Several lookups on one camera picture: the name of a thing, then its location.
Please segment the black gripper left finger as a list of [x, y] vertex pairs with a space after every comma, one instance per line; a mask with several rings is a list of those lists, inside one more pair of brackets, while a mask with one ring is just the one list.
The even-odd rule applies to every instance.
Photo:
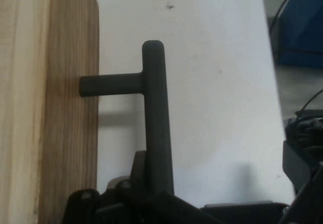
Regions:
[[73, 193], [66, 223], [209, 223], [210, 216], [173, 194], [153, 194], [146, 184], [146, 152], [135, 153], [131, 175], [103, 194], [86, 189]]

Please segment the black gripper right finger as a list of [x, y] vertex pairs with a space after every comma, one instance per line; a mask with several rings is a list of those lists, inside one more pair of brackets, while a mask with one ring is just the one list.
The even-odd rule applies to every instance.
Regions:
[[297, 195], [280, 223], [322, 223], [322, 147], [284, 141], [283, 171]]

